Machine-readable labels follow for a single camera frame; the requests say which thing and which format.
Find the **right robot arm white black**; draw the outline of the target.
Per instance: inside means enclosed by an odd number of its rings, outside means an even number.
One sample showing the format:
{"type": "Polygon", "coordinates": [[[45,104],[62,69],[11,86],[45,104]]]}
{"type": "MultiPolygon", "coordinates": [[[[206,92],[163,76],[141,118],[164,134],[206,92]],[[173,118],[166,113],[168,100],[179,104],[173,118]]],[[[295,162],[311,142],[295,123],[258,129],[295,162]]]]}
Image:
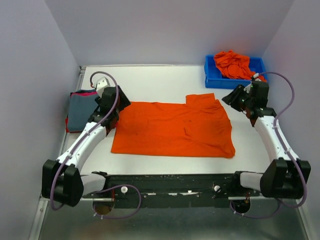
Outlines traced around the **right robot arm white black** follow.
{"type": "Polygon", "coordinates": [[[266,198],[304,199],[311,173],[308,161],[301,160],[286,140],[275,110],[267,106],[269,85],[252,81],[238,85],[222,101],[245,113],[266,148],[270,164],[263,173],[236,171],[230,191],[241,196],[248,189],[259,191],[266,198]]]}

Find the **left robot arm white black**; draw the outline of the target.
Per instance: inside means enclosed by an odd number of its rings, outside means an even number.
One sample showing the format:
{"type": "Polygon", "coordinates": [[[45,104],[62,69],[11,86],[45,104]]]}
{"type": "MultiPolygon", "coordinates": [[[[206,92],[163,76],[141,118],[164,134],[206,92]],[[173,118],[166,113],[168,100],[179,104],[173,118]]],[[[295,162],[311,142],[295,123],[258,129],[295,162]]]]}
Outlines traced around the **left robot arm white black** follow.
{"type": "Polygon", "coordinates": [[[74,207],[85,195],[96,193],[104,198],[110,194],[107,173],[94,171],[82,175],[81,170],[96,146],[116,127],[120,111],[131,102],[120,86],[105,87],[95,101],[97,108],[71,147],[56,160],[48,159],[43,164],[41,195],[44,198],[74,207]]]}

